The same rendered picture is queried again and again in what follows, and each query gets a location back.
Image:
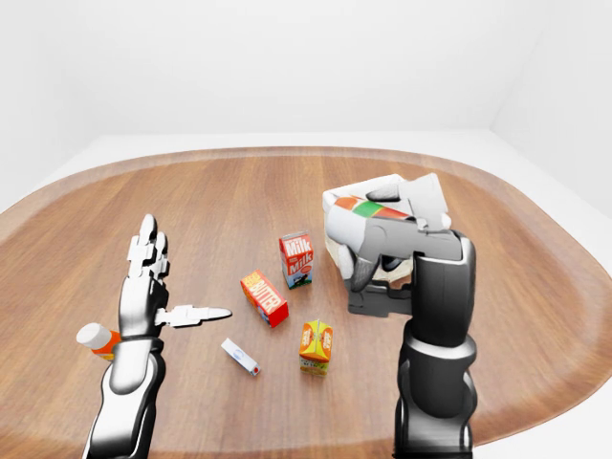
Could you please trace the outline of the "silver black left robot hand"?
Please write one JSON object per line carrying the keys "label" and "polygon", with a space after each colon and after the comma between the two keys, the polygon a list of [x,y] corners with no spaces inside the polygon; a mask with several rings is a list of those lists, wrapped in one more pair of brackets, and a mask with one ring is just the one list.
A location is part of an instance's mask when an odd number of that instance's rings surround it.
{"label": "silver black left robot hand", "polygon": [[167,249],[166,236],[157,230],[154,216],[145,215],[140,233],[131,239],[127,256],[130,268],[122,284],[119,307],[122,339],[156,338],[164,325],[175,328],[197,326],[203,321],[231,316],[231,311],[225,308],[182,305],[170,311],[166,309]]}

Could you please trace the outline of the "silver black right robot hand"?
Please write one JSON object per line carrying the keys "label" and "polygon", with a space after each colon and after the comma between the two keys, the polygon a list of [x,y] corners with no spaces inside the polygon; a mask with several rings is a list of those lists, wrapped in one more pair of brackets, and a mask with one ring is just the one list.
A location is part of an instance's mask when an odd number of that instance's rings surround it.
{"label": "silver black right robot hand", "polygon": [[353,275],[345,283],[348,311],[373,317],[390,313],[411,313],[411,287],[392,289],[386,281],[375,281],[374,272],[380,257],[407,259],[420,253],[426,257],[459,261],[463,250],[460,239],[451,230],[419,231],[412,221],[370,218],[366,221],[364,239],[357,250]]}

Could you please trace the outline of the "tin with orange green print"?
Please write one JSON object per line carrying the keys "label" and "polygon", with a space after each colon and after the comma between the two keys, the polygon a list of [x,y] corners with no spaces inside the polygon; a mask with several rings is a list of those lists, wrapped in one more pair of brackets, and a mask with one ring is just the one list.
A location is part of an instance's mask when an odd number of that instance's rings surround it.
{"label": "tin with orange green print", "polygon": [[389,208],[377,202],[362,199],[356,196],[338,197],[334,205],[358,214],[364,218],[392,218],[399,220],[412,219],[408,213],[401,212],[394,208]]}

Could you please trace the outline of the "orange bottle with white cap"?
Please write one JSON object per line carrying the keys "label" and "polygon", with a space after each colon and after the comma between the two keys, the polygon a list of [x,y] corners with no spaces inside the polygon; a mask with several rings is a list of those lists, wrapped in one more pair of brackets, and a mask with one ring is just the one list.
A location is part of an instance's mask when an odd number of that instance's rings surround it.
{"label": "orange bottle with white cap", "polygon": [[77,332],[76,341],[89,348],[95,355],[112,361],[114,359],[113,348],[120,342],[120,333],[109,330],[99,323],[91,322]]}

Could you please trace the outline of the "small white flat box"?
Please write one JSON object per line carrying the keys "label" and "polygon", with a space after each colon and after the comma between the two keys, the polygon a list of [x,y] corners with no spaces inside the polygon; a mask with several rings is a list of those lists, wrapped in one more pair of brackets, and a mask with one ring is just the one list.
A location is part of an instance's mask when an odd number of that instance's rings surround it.
{"label": "small white flat box", "polygon": [[258,363],[231,339],[225,339],[221,347],[251,375],[256,376],[259,373],[260,367]]}

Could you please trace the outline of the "red white milk carton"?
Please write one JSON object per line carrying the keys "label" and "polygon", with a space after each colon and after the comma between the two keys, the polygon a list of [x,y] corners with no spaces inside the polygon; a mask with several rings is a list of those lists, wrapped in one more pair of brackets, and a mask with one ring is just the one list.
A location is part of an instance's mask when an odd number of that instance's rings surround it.
{"label": "red white milk carton", "polygon": [[314,253],[307,231],[287,234],[279,239],[282,271],[290,289],[310,284]]}

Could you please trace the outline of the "orange red butter box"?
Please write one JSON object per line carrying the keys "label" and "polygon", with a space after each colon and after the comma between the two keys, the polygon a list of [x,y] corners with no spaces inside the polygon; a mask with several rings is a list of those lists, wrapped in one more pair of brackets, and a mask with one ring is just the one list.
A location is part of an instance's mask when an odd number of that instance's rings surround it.
{"label": "orange red butter box", "polygon": [[251,305],[271,328],[288,317],[286,299],[259,270],[243,277],[240,284]]}

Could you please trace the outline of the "orange yellow juice carton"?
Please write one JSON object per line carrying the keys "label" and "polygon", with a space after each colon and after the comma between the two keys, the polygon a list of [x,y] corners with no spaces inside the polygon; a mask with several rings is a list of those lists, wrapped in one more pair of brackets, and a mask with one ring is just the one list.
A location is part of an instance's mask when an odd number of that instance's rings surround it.
{"label": "orange yellow juice carton", "polygon": [[328,372],[333,343],[333,328],[319,319],[306,322],[300,337],[300,370],[318,376]]}

